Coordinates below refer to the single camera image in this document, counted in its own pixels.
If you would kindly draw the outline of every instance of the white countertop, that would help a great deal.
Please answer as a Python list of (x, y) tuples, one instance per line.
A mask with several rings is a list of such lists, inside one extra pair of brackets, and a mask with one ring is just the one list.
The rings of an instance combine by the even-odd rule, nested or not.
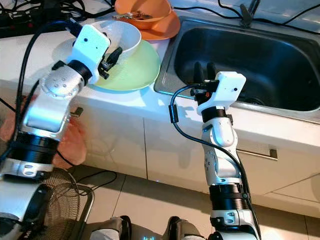
[[(0, 95), (4, 88), (17, 87), (23, 55), (30, 39), (31, 36), (0, 39)], [(29, 91), (34, 82), (47, 73), (54, 63), (58, 60), (66, 60), (74, 39), (67, 31), (45, 33), (38, 38), (26, 68), (24, 84), (26, 91)], [(169, 40), (151, 42), (161, 60), (168, 43)], [(115, 92), (90, 85), (83, 89), (75, 102), (97, 106), (99, 101), (101, 108), (169, 123), (170, 99), (169, 95), (155, 92), (153, 84), (131, 92)], [(196, 102), (181, 97), (178, 97), (176, 102), (179, 106), (181, 124), (190, 126), (192, 123), (193, 128), (199, 128), (202, 118), (196, 112)], [(318, 124), (234, 107), (230, 107), (227, 112), (232, 114), (234, 127), (240, 138), (320, 153), (320, 125)]]

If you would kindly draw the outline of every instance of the orange plate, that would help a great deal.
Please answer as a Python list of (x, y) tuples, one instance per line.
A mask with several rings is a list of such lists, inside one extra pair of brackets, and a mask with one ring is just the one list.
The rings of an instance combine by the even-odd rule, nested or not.
[(175, 13), (171, 11), (169, 16), (166, 16), (158, 23), (152, 26), (151, 29), (139, 29), (142, 35), (142, 39), (152, 40), (164, 40), (173, 38), (178, 34), (180, 30), (180, 20)]

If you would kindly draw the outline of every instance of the stainless steel sink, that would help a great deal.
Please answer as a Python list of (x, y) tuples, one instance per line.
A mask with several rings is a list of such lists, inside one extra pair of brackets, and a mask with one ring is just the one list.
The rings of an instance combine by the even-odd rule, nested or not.
[(320, 123), (320, 47), (312, 39), (180, 17), (154, 85), (172, 94), (193, 83), (194, 65), (242, 73), (233, 107)]

